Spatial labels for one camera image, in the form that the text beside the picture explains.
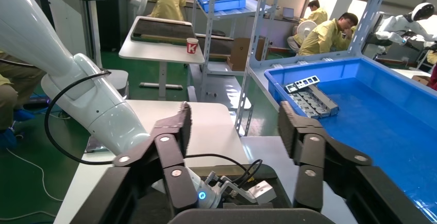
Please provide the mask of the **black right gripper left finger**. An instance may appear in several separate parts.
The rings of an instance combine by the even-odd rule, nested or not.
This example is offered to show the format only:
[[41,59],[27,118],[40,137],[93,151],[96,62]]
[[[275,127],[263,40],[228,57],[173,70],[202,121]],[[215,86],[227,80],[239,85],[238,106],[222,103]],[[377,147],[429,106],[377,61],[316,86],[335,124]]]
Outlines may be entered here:
[[158,180],[174,214],[197,207],[197,191],[184,164],[191,126],[191,107],[184,102],[176,115],[155,122],[148,139],[116,157],[115,168],[126,170],[113,201],[122,214]]

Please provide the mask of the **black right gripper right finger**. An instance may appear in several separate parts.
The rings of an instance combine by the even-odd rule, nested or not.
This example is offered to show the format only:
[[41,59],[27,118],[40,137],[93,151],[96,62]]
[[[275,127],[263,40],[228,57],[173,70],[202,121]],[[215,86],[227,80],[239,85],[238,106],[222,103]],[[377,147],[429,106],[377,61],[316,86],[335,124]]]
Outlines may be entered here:
[[336,186],[358,166],[371,166],[372,159],[331,137],[321,123],[298,115],[289,102],[279,105],[278,131],[286,152],[299,167],[293,207],[320,212],[323,184]]

